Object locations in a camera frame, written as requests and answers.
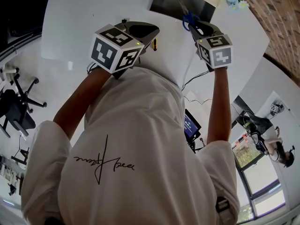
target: floor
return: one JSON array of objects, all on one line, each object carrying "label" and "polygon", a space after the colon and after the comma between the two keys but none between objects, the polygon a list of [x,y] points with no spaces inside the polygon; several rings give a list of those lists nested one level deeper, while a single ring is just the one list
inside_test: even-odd
[{"label": "floor", "polygon": [[300,86],[300,0],[247,0],[269,36],[266,53]]},{"label": "floor", "polygon": [[[42,121],[53,120],[56,112],[74,92],[79,83],[86,76],[87,64],[73,64],[72,62],[63,62],[58,60],[43,59],[40,56],[40,40],[27,48],[26,52],[13,58],[9,64],[20,69],[19,82],[23,90],[26,90],[35,77],[39,79],[39,84],[33,86],[29,97],[40,103],[47,102],[46,108],[30,106],[33,108],[31,114],[36,125]],[[5,89],[15,89],[15,86],[7,86]],[[0,153],[10,158],[19,149],[19,139],[21,149],[27,149],[31,145],[34,130],[28,130],[29,136],[24,139],[20,138],[20,133],[16,131],[10,124],[7,131],[11,138],[7,138],[0,133]],[[81,131],[83,131],[83,123],[81,122],[71,143],[77,140]]]}]

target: white desk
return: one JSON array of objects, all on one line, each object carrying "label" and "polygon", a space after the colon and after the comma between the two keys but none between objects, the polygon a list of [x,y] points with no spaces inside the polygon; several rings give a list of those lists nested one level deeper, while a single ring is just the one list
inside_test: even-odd
[{"label": "white desk", "polygon": [[[158,50],[148,49],[142,63],[160,71],[179,86],[187,78],[207,70],[195,56],[191,35],[181,21],[148,10],[152,0],[49,0],[43,26],[42,56],[72,61],[85,69],[93,33],[108,23],[120,23],[122,18],[157,25]],[[234,66],[228,69],[230,98],[233,101],[245,86],[269,39],[249,10],[236,13],[218,7],[211,22],[229,35],[234,45]],[[200,92],[203,98],[212,96],[214,74],[194,80],[187,89]]]}]

